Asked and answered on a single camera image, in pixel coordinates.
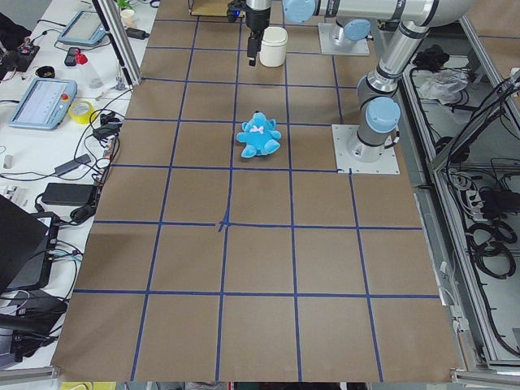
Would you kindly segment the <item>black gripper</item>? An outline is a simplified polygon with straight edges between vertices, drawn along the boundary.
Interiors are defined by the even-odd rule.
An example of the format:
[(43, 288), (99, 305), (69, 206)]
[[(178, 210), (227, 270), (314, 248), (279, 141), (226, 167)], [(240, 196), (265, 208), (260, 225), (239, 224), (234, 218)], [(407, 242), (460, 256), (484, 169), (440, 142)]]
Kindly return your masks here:
[(258, 52), (261, 50), (261, 33), (270, 24), (270, 9), (255, 10), (250, 7), (245, 9), (245, 22), (252, 31), (248, 38), (247, 57), (249, 65), (255, 67)]

